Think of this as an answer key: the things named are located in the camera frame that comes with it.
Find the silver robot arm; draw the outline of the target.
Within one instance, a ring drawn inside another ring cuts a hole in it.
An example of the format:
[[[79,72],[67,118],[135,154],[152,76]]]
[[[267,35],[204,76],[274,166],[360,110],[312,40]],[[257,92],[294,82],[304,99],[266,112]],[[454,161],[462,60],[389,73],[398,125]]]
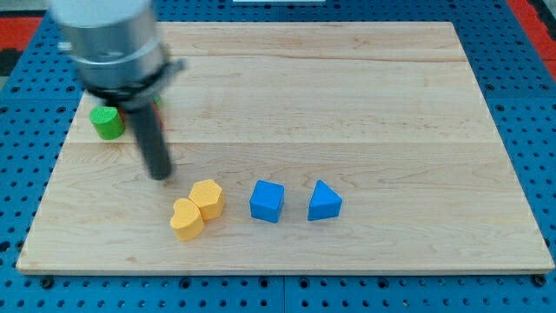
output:
[[[151,0],[51,0],[49,13],[63,36],[58,49],[97,97],[154,95],[185,69],[170,59]]]

